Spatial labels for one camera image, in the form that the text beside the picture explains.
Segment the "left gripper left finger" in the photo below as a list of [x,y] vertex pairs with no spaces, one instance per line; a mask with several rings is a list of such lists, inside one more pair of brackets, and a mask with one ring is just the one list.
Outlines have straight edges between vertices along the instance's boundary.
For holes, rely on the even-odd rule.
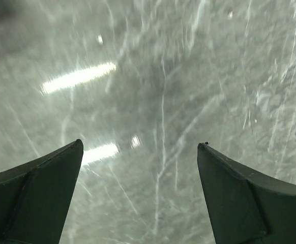
[[0,243],[59,243],[82,157],[77,139],[0,172]]

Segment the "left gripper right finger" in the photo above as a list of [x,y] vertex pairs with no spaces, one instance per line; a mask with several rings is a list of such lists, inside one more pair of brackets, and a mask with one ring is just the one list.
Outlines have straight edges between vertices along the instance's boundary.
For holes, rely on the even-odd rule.
[[197,165],[216,243],[296,244],[296,185],[200,143]]

